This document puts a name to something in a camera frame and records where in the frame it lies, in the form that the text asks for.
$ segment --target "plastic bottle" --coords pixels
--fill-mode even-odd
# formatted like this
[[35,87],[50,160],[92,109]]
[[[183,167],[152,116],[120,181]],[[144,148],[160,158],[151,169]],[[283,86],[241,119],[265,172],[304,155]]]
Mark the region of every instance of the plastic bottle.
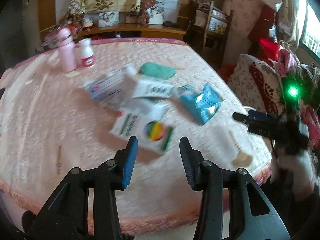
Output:
[[96,62],[91,47],[91,38],[79,41],[81,65],[85,68],[93,67]]
[[71,32],[64,28],[58,32],[59,57],[64,72],[71,72],[77,68],[75,43]]

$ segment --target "blue snack bag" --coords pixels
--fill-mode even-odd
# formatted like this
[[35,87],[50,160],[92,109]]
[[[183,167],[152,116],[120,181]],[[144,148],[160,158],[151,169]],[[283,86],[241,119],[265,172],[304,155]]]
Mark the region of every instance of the blue snack bag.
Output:
[[208,122],[222,103],[220,96],[208,83],[200,94],[182,95],[180,100],[200,125]]

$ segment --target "metal screw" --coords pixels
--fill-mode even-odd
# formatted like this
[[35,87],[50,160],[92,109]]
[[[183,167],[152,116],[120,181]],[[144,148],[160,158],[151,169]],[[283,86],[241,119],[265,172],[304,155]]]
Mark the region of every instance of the metal screw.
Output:
[[239,170],[238,170],[238,172],[240,173],[240,174],[242,174],[242,175],[246,175],[248,172],[247,172],[247,170],[246,169],[243,169],[243,168],[240,168]]
[[211,161],[208,161],[208,160],[204,160],[204,161],[202,162],[202,164],[203,164],[204,166],[206,166],[206,167],[210,167],[210,166],[212,165],[212,162],[211,162]]
[[80,169],[77,167],[71,169],[72,174],[78,174],[79,172],[80,172]]
[[116,165],[116,161],[114,159],[107,160],[107,165],[110,166],[110,167],[114,166],[114,165]]

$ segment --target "bottle label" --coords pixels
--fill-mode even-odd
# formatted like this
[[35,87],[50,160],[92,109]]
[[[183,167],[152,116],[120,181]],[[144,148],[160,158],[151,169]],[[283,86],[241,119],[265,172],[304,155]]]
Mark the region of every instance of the bottle label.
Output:
[[82,59],[82,66],[83,67],[92,67],[95,64],[95,60],[93,55],[91,57],[83,58]]

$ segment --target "window frame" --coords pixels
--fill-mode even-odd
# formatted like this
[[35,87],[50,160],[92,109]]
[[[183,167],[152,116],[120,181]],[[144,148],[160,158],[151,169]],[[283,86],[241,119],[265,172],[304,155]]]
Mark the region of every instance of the window frame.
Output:
[[315,60],[317,63],[320,64],[320,57],[317,56],[316,53],[314,53],[307,45],[305,45],[302,41],[304,36],[306,35],[306,30],[307,30],[307,24],[308,24],[308,1],[307,1],[307,6],[306,6],[306,16],[304,19],[304,24],[303,24],[303,29],[302,29],[302,33],[301,33],[301,38],[300,38],[300,42],[299,42],[299,47],[301,47],[304,51],[306,51],[309,56],[311,56],[313,58],[313,60]]

